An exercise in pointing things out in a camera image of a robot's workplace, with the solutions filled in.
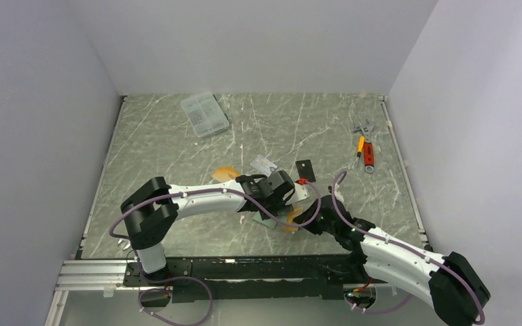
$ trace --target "white enclosure wall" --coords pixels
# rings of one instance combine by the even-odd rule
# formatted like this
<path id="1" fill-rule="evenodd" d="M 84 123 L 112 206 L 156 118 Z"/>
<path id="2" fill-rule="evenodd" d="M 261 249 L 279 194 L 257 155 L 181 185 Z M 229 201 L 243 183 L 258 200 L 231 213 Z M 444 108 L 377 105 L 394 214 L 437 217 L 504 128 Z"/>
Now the white enclosure wall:
<path id="1" fill-rule="evenodd" d="M 67 0 L 121 94 L 387 94 L 436 0 Z"/>
<path id="2" fill-rule="evenodd" d="M 0 0 L 0 325 L 43 325 L 119 102 L 64 0 Z"/>
<path id="3" fill-rule="evenodd" d="M 439 1 L 389 100 L 431 243 L 522 325 L 522 1 Z"/>

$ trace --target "orange paper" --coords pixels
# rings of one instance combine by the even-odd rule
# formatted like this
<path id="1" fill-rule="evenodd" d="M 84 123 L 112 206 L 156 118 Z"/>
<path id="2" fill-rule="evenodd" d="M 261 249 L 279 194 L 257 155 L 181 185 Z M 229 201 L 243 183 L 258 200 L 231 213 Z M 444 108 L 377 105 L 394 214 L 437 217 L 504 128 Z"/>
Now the orange paper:
<path id="1" fill-rule="evenodd" d="M 241 174 L 237 172 L 234 168 L 230 166 L 220 166 L 214 173 L 213 179 L 219 182 L 227 182 L 233 180 L 240 176 Z"/>
<path id="2" fill-rule="evenodd" d="M 289 214 L 287 214 L 287 223 L 294 223 L 293 219 L 299 214 L 303 213 L 303 209 L 301 207 L 295 207 L 293 211 L 290 211 Z M 285 226 L 285 231 L 289 232 L 295 232 L 299 230 L 299 228 L 291 228 L 290 226 Z"/>

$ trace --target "gray marble surface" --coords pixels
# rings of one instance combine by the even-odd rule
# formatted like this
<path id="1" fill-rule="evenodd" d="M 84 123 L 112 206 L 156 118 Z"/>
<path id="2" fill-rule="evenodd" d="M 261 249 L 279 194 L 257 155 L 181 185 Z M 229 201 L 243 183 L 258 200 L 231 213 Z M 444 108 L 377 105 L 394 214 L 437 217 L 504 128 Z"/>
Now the gray marble surface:
<path id="1" fill-rule="evenodd" d="M 310 159 L 322 194 L 334 175 L 349 174 L 340 187 L 345 206 L 386 232 L 419 246 L 418 226 L 385 116 L 374 94 L 216 94 L 230 129 L 209 139 L 193 133 L 180 102 L 189 94 L 127 96 L 87 233 L 83 258 L 124 257 L 107 233 L 120 203 L 148 179 L 168 183 L 217 183 L 219 166 L 255 173 L 261 154 L 297 178 L 296 160 Z M 375 172 L 355 164 L 359 139 L 353 123 L 375 123 Z M 168 256 L 300 255 L 346 253 L 332 236 L 304 230 L 271 230 L 253 213 L 209 213 L 175 222 L 163 240 Z M 117 228 L 125 233 L 124 225 Z"/>

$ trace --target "wrench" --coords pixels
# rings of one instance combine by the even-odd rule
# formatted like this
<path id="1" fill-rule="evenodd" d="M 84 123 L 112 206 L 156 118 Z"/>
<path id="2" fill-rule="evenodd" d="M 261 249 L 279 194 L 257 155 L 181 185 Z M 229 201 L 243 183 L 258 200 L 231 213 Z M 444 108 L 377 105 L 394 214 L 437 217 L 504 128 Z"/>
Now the wrench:
<path id="1" fill-rule="evenodd" d="M 375 160 L 373 157 L 373 144 L 371 143 L 371 132 L 373 131 L 373 128 L 375 127 L 375 124 L 373 122 L 369 122 L 369 120 L 365 119 L 365 122 L 367 122 L 367 125 L 363 126 L 359 124 L 359 126 L 355 126 L 355 130 L 353 130 L 353 133 L 355 132 L 362 132 L 365 136 L 365 143 L 363 144 L 363 152 L 364 157 L 363 160 L 365 162 L 365 172 L 373 173 L 373 170 L 375 169 Z"/>

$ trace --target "clear plastic container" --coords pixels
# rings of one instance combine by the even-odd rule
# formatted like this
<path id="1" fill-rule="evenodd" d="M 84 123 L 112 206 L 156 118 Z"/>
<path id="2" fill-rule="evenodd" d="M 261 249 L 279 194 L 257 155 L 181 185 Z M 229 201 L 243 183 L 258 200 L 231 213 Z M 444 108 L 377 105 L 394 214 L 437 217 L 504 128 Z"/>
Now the clear plastic container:
<path id="1" fill-rule="evenodd" d="M 182 100 L 181 107 L 199 138 L 229 129 L 229 120 L 210 92 L 195 94 Z"/>

